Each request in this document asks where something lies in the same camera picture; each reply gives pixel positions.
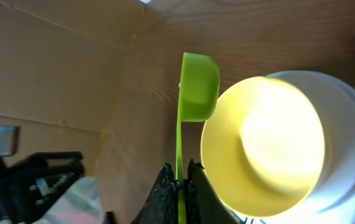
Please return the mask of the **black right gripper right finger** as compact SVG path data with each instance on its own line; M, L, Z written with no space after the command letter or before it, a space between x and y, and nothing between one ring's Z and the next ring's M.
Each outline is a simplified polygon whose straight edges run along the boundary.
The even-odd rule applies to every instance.
M238 224L239 221L221 203L210 185L205 169L190 160L185 179L185 205L189 224Z

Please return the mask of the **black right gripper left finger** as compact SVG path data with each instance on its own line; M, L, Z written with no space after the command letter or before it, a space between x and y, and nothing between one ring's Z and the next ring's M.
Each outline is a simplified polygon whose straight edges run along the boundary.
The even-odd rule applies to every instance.
M178 223L179 181L175 179L172 166L165 163L150 190L142 209L131 224Z

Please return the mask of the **green plastic measuring scoop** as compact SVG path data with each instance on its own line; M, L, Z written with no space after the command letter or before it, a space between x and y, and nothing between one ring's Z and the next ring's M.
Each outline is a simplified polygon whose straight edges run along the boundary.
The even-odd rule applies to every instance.
M183 54L176 130L175 175L181 183L181 189L178 193L178 224L187 223L182 156L182 123L200 123L211 117L218 100L219 82L219 67L211 57L188 52Z

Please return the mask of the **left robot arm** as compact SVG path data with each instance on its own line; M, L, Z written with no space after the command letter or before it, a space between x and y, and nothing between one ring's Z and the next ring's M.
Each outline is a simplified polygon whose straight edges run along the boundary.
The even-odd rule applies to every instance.
M72 152L37 152L8 167L4 157L17 152L20 129L0 126L0 222L33 223L83 178L83 156Z

